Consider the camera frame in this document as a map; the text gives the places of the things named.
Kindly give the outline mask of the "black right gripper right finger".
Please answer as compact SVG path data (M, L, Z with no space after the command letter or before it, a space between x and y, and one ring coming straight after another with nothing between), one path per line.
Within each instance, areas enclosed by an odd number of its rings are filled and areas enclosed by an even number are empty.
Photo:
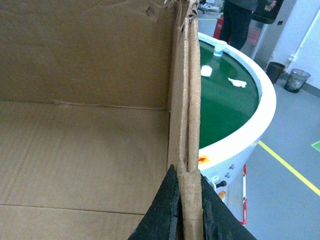
M256 240L236 219L204 176L201 176L201 194L205 240Z

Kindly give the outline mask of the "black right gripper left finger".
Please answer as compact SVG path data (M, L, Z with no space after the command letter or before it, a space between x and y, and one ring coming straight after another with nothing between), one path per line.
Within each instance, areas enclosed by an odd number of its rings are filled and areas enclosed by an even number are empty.
M130 240L175 240L178 236L180 187L171 164L146 214Z

